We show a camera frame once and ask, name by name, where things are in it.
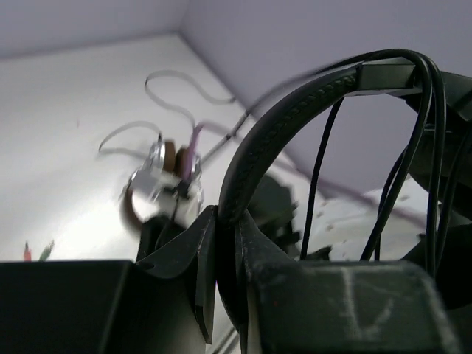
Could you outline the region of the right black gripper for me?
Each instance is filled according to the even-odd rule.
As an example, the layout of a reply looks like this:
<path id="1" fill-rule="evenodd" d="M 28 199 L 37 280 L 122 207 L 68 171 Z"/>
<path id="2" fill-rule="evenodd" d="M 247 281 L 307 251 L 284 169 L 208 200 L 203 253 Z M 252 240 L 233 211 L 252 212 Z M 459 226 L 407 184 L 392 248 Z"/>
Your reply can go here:
<path id="1" fill-rule="evenodd" d="M 136 259 L 142 260 L 184 231 L 184 227 L 166 215 L 157 215 L 145 221 L 141 228 Z"/>

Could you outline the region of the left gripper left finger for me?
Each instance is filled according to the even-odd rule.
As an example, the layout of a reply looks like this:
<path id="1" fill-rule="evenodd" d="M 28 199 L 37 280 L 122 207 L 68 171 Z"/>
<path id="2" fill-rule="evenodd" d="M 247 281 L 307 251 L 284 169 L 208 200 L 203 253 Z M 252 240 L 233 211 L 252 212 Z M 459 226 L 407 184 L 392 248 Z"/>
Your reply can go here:
<path id="1" fill-rule="evenodd" d="M 185 277 L 190 307 L 207 344 L 215 309 L 215 224 L 218 208 L 207 206 L 190 227 L 136 264 L 161 280 Z"/>

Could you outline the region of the black headphones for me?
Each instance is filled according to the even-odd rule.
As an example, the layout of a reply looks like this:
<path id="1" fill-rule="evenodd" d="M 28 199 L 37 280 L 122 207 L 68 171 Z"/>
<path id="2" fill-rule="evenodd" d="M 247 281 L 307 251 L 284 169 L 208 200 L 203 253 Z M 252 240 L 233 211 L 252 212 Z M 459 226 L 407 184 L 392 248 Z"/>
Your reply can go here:
<path id="1" fill-rule="evenodd" d="M 452 211 L 471 216 L 471 79 L 440 71 L 419 52 L 385 49 L 333 63 L 267 111 L 240 143 L 223 180 L 222 247 L 234 248 L 235 225 L 281 150 L 323 111 L 329 111 L 332 125 L 343 99 L 355 94 L 389 94 L 417 112 L 409 143 L 384 185 L 361 259 L 379 258 L 387 218 L 412 176 L 428 191 L 428 212 L 425 237 L 408 258 L 435 277 L 454 323 L 469 336 L 471 286 L 459 273 L 471 269 L 471 226 L 452 226 L 450 217 Z"/>

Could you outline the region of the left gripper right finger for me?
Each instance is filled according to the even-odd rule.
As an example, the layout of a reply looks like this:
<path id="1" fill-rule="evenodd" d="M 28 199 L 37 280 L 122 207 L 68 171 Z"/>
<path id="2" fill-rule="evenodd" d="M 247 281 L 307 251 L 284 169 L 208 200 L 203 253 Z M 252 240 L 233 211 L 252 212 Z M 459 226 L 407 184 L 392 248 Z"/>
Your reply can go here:
<path id="1" fill-rule="evenodd" d="M 272 243 L 248 212 L 235 225 L 240 334 L 244 353 L 298 353 L 299 265 Z"/>

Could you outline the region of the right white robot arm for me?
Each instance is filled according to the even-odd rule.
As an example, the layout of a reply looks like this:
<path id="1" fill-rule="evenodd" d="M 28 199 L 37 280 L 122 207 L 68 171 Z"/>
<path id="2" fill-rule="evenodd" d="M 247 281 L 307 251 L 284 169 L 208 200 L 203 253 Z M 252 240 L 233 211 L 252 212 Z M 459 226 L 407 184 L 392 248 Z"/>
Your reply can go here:
<path id="1" fill-rule="evenodd" d="M 309 259 L 357 260 L 377 221 L 382 191 L 358 194 L 326 181 L 322 186 L 339 196 L 324 198 L 317 192 L 309 210 L 307 190 L 293 191 L 265 174 L 247 210 L 259 230 L 291 257 L 299 256 L 305 222 L 310 220 Z M 188 229 L 206 206 L 200 180 L 187 184 L 169 173 L 154 178 L 143 171 L 134 173 L 125 201 L 140 231 L 137 260 Z M 400 259 L 418 243 L 426 227 L 427 201 L 427 192 L 406 179 L 382 232 L 381 259 Z"/>

